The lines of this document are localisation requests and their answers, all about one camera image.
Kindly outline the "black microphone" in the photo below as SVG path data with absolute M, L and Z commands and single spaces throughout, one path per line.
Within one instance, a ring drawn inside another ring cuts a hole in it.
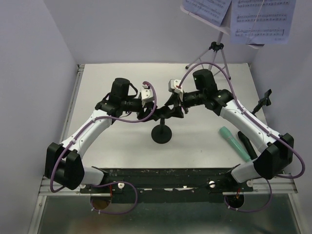
M 257 154 L 250 142 L 250 140 L 241 132 L 239 131 L 237 133 L 238 138 L 240 139 L 240 141 L 243 143 L 247 153 L 249 154 L 251 159 L 256 159 L 257 158 Z

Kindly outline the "white music stand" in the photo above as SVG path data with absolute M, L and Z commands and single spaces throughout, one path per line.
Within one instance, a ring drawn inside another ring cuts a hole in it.
M 196 12 L 191 12 L 189 10 L 187 10 L 183 4 L 180 6 L 180 9 L 182 12 L 184 12 L 185 14 L 205 23 L 206 25 L 216 29 L 219 31 L 217 40 L 211 42 L 210 46 L 203 51 L 197 58 L 195 58 L 191 63 L 189 63 L 188 65 L 185 66 L 185 69 L 188 70 L 193 64 L 195 64 L 196 62 L 202 62 L 201 58 L 208 52 L 212 51 L 212 59 L 211 62 L 214 63 L 215 59 L 216 59 L 216 55 L 219 52 L 222 55 L 222 59 L 223 59 L 223 64 L 224 67 L 221 69 L 222 72 L 225 71 L 225 73 L 227 74 L 227 76 L 229 78 L 231 78 L 230 76 L 230 72 L 229 72 L 229 68 L 228 68 L 228 64 L 226 61 L 226 57 L 225 57 L 225 53 L 224 53 L 224 44 L 221 42 L 223 35 L 229 35 L 230 34 L 230 19 L 231 19 L 231 5 L 229 5 L 227 12 L 225 13 L 225 18 L 223 19 L 222 23 L 220 24 L 220 26 L 214 25 L 213 23 L 211 23 L 210 21 L 204 19 L 203 17 L 201 17 L 198 13 Z

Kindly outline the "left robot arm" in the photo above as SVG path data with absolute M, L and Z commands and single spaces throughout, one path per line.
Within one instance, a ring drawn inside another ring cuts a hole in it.
M 80 185 L 91 185 L 96 192 L 104 192 L 108 187 L 105 173 L 85 167 L 83 156 L 116 121 L 145 122 L 156 112 L 156 104 L 156 91 L 150 82 L 143 82 L 138 90 L 129 80 L 116 78 L 87 121 L 61 143 L 48 146 L 44 175 L 50 180 L 50 191 L 57 193 L 65 188 L 74 190 Z

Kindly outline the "black mic stand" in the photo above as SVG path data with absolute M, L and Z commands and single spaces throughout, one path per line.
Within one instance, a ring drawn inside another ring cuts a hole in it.
M 170 111 L 168 106 L 163 106 L 154 112 L 155 120 L 160 120 L 160 123 L 152 129 L 151 137 L 158 144 L 165 144 L 172 138 L 172 131 L 165 124 L 165 119 L 170 117 Z
M 255 114 L 263 107 L 263 106 L 270 106 L 271 105 L 271 100 L 270 100 L 270 95 L 272 94 L 272 90 L 269 89 L 265 94 L 264 97 L 261 98 L 258 101 L 258 104 L 254 107 L 252 114 L 255 116 Z

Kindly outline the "green microphone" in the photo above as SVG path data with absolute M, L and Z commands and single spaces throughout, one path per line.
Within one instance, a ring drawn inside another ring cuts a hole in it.
M 249 154 L 243 149 L 227 127 L 221 127 L 219 133 L 245 162 L 251 161 Z

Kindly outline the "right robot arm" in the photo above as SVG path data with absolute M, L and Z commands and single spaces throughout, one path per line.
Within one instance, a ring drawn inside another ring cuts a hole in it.
M 168 89 L 172 92 L 174 104 L 180 109 L 204 105 L 233 124 L 260 152 L 256 159 L 236 166 L 230 176 L 225 177 L 224 185 L 228 190 L 235 191 L 250 179 L 272 179 L 292 162 L 294 138 L 290 134 L 281 135 L 274 131 L 234 100 L 230 91 L 219 90 L 208 69 L 195 71 L 193 78 L 196 91 L 189 93 L 182 90 L 179 80 L 169 81 Z

